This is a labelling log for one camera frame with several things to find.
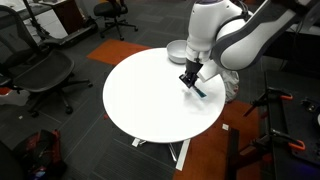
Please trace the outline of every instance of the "mesh chair back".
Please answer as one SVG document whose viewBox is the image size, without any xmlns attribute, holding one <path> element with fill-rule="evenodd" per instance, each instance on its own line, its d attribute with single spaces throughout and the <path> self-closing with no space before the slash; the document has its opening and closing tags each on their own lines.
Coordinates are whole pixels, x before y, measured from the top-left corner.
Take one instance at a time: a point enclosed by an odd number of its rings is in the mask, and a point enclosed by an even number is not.
<svg viewBox="0 0 320 180">
<path fill-rule="evenodd" d="M 28 60 L 35 53 L 40 53 L 19 14 L 2 5 L 0 5 L 0 52 L 0 75 L 12 78 L 28 67 Z"/>
</svg>

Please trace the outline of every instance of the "table top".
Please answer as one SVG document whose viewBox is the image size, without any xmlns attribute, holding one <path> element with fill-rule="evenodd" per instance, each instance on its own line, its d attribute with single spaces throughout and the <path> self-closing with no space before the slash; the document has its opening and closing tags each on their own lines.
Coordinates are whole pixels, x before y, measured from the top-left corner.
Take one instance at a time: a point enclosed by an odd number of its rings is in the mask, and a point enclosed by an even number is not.
<svg viewBox="0 0 320 180">
<path fill-rule="evenodd" d="M 179 79 L 185 65 L 168 59 L 166 48 L 138 52 L 119 63 L 103 89 L 110 119 L 129 135 L 155 143 L 190 139 L 208 129 L 225 104 L 220 75 L 196 86 L 200 98 Z"/>
<path fill-rule="evenodd" d="M 284 89 L 293 94 L 304 94 L 305 97 L 320 98 L 320 80 L 298 76 L 284 72 L 266 72 L 266 86 Z M 295 101 L 300 101 L 301 97 L 293 97 Z M 281 102 L 271 101 L 268 103 L 269 127 L 288 133 L 286 122 L 286 112 Z M 311 131 L 301 126 L 299 133 Z M 272 152 L 275 179 L 319 179 L 320 166 L 294 157 L 292 153 L 284 148 L 285 146 L 277 141 L 272 141 Z"/>
</svg>

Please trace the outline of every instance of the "orange carpet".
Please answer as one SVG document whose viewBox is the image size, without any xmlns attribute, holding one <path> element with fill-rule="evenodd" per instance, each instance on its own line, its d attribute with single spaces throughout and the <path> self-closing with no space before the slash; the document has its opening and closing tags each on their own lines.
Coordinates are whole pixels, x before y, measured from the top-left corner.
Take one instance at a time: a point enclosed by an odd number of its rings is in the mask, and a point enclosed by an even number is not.
<svg viewBox="0 0 320 180">
<path fill-rule="evenodd" d="M 247 118 L 243 114 L 249 104 L 234 101 L 224 107 L 218 120 L 207 131 L 191 139 L 183 170 L 176 170 L 174 180 L 214 179 L 223 180 L 226 169 L 226 154 L 229 132 L 222 129 L 222 124 L 238 129 L 239 147 L 247 145 L 258 137 L 258 111 L 253 111 Z M 237 173 L 238 180 L 259 180 L 259 163 L 242 168 Z"/>
<path fill-rule="evenodd" d="M 117 65 L 130 55 L 146 49 L 150 49 L 150 47 L 115 39 L 108 39 L 92 51 L 87 58 Z"/>
</svg>

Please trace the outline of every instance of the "chair base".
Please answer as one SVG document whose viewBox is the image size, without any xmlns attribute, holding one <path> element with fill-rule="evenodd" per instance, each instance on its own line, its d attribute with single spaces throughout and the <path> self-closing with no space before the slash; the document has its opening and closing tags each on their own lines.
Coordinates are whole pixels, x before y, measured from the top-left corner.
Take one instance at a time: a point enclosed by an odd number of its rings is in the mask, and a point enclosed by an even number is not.
<svg viewBox="0 0 320 180">
<path fill-rule="evenodd" d="M 114 21 L 114 22 L 105 22 L 105 28 L 100 31 L 100 37 L 101 37 L 101 38 L 104 38 L 104 37 L 105 37 L 105 36 L 104 36 L 104 33 L 105 33 L 106 31 L 108 31 L 109 29 L 113 28 L 113 27 L 116 27 L 116 28 L 117 28 L 117 31 L 118 31 L 119 36 L 120 36 L 119 39 L 120 39 L 121 41 L 123 41 L 124 38 L 123 38 L 122 33 L 121 33 L 121 31 L 120 31 L 120 26 L 133 27 L 135 32 L 138 31 L 137 26 L 132 25 L 132 24 L 129 24 L 125 19 L 118 21 L 117 18 L 113 18 L 113 21 Z"/>
<path fill-rule="evenodd" d="M 38 112 L 38 108 L 39 108 L 39 105 L 40 103 L 46 98 L 48 97 L 49 95 L 51 95 L 52 93 L 56 92 L 58 93 L 58 95 L 61 97 L 65 107 L 66 107 L 66 110 L 65 110 L 65 113 L 66 114 L 71 114 L 73 112 L 73 108 L 70 106 L 66 96 L 65 96 L 65 93 L 63 92 L 62 88 L 64 87 L 68 87 L 68 86 L 71 86 L 71 85 L 75 85 L 75 84 L 82 84 L 82 83 L 86 83 L 88 85 L 88 87 L 92 87 L 93 84 L 90 82 L 90 80 L 88 79 L 85 79 L 85 80 L 79 80 L 79 81 L 68 81 L 68 79 L 66 79 L 60 86 L 58 86 L 57 88 L 54 88 L 50 91 L 46 91 L 46 92 L 43 92 L 43 93 L 40 93 L 37 95 L 36 99 L 35 99 L 35 102 L 31 105 L 31 108 L 28 110 L 28 112 L 30 113 L 30 115 L 32 117 L 37 117 L 39 116 L 39 112 Z"/>
</svg>

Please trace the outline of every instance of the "chair armrest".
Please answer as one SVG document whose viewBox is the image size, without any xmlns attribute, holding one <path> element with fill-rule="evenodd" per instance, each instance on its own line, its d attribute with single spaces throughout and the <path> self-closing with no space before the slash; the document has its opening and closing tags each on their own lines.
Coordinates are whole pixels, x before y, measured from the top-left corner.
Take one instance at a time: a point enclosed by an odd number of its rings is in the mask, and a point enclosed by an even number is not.
<svg viewBox="0 0 320 180">
<path fill-rule="evenodd" d="M 12 81 L 11 78 L 0 75 L 0 87 L 6 87 Z"/>
</svg>

